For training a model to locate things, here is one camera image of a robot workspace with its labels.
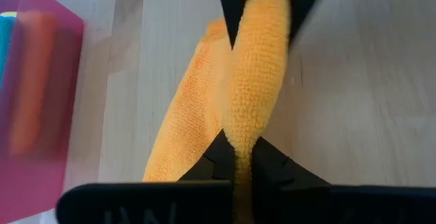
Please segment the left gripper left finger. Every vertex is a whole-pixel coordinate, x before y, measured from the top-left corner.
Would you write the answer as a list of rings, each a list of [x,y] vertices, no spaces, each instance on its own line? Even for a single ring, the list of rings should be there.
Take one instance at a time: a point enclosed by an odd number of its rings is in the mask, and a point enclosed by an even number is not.
[[[233,224],[234,148],[220,131],[175,182],[93,183],[64,193],[59,224]]]

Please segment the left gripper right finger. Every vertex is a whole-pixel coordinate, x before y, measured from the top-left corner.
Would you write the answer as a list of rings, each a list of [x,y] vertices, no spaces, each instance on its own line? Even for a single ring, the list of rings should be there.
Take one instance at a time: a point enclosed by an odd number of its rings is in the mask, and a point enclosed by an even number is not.
[[[436,224],[436,188],[332,185],[264,138],[251,175],[255,224]]]

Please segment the orange microfiber towel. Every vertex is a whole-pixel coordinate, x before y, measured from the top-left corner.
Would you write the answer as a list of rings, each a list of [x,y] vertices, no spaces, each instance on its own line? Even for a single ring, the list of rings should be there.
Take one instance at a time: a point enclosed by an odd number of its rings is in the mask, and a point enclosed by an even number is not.
[[[157,133],[144,181],[178,180],[223,131],[236,153],[234,222],[254,223],[252,150],[283,83],[290,25],[290,0],[247,0],[233,44],[223,19],[210,23]]]

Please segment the red plastic bin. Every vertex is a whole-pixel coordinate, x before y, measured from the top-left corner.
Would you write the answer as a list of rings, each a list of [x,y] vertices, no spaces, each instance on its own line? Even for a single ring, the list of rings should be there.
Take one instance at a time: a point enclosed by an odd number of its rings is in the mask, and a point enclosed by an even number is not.
[[[67,161],[84,23],[56,0],[17,12],[0,88],[0,224],[54,208]]]

